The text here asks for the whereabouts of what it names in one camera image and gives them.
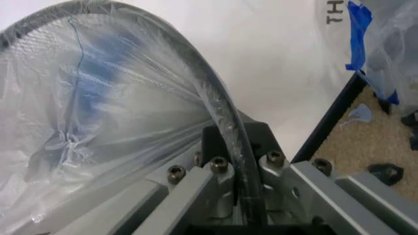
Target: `plastic wrap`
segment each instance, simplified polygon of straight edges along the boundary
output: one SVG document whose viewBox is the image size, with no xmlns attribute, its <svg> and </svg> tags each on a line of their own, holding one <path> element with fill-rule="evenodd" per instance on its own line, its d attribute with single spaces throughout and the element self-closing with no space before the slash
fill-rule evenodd
<svg viewBox="0 0 418 235">
<path fill-rule="evenodd" d="M 0 35 L 0 231 L 65 226 L 189 149 L 215 122 L 260 223 L 261 184 L 242 122 L 200 54 L 159 18 L 73 1 Z"/>
<path fill-rule="evenodd" d="M 351 64 L 376 95 L 399 105 L 401 115 L 418 109 L 418 2 L 362 0 L 348 3 Z"/>
</svg>

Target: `plastic bag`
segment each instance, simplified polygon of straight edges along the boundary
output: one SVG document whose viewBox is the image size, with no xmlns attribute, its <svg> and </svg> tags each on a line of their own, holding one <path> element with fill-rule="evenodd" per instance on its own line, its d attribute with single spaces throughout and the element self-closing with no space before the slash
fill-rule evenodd
<svg viewBox="0 0 418 235">
<path fill-rule="evenodd" d="M 418 109 L 418 2 L 362 0 L 348 3 L 351 64 L 376 95 L 399 105 L 401 115 Z"/>
<path fill-rule="evenodd" d="M 84 1 L 47 8 L 0 35 L 0 69 L 5 234 L 58 230 L 189 149 L 214 122 L 241 181 L 259 180 L 222 82 L 145 11 Z M 257 190 L 244 185 L 243 200 L 262 202 Z M 49 220 L 60 216 L 67 220 Z"/>
</svg>

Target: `hex socket screw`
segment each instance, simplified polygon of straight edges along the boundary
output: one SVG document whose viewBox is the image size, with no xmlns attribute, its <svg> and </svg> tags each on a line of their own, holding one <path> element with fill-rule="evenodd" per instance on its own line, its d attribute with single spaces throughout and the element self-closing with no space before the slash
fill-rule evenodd
<svg viewBox="0 0 418 235">
<path fill-rule="evenodd" d="M 214 157 L 210 160 L 210 169 L 213 173 L 225 173 L 228 171 L 228 160 L 224 157 Z"/>
<path fill-rule="evenodd" d="M 167 170 L 167 180 L 171 184 L 178 184 L 186 176 L 186 169 L 181 165 L 173 165 Z"/>
</svg>

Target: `black plastic piece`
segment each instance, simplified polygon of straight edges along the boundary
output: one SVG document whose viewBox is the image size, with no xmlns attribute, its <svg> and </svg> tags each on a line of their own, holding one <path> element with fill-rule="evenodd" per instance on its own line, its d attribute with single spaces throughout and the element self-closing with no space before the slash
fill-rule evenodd
<svg viewBox="0 0 418 235">
<path fill-rule="evenodd" d="M 389 102 L 381 99 L 377 99 L 377 102 L 379 103 L 379 106 L 383 112 L 391 114 L 391 104 Z"/>
<path fill-rule="evenodd" d="M 418 127 L 418 120 L 415 119 L 415 113 L 411 113 L 408 116 L 402 117 L 400 119 L 402 124 L 404 124 L 405 126 L 410 126 L 410 127 Z"/>
<path fill-rule="evenodd" d="M 312 158 L 322 142 L 324 142 L 337 124 L 338 120 L 344 115 L 365 86 L 366 82 L 357 74 L 354 74 L 351 77 L 350 81 L 343 88 L 337 99 L 332 103 L 331 107 L 316 126 L 312 134 L 293 158 L 292 163 L 309 161 Z"/>
<path fill-rule="evenodd" d="M 185 235 L 334 235 L 327 225 L 249 226 L 189 226 Z"/>
<path fill-rule="evenodd" d="M 411 147 L 411 150 L 418 150 L 418 136 L 414 135 L 409 138 L 409 145 Z"/>
<path fill-rule="evenodd" d="M 403 177 L 403 168 L 392 163 L 372 164 L 367 170 L 388 186 L 396 184 Z"/>
</svg>

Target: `blue stain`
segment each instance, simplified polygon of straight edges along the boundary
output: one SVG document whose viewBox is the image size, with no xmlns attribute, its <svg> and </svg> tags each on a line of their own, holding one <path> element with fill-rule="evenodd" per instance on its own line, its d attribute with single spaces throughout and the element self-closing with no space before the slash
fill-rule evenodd
<svg viewBox="0 0 418 235">
<path fill-rule="evenodd" d="M 70 122 L 74 122 L 72 116 L 77 115 L 76 118 L 81 126 L 70 125 L 70 130 L 67 131 L 82 137 L 88 134 L 83 130 L 83 126 L 94 124 L 102 118 L 101 111 L 97 110 L 97 106 L 106 102 L 107 94 L 111 92 L 113 85 L 117 82 L 117 70 L 107 64 L 123 65 L 126 61 L 127 52 L 132 50 L 132 45 L 138 46 L 140 43 L 138 38 L 126 33 L 114 32 L 112 35 L 103 33 L 102 36 L 98 37 L 97 32 L 90 35 L 87 29 L 83 32 L 83 36 L 93 41 L 93 45 L 84 44 L 83 46 L 78 29 L 71 20 L 68 22 L 74 29 L 81 51 L 80 61 L 76 68 L 75 91 L 72 98 L 73 103 L 70 107 Z"/>
<path fill-rule="evenodd" d="M 367 7 L 356 5 L 352 1 L 348 2 L 347 7 L 351 23 L 351 64 L 347 64 L 346 69 L 358 71 L 366 61 L 363 39 L 367 27 L 372 22 L 372 13 Z"/>
</svg>

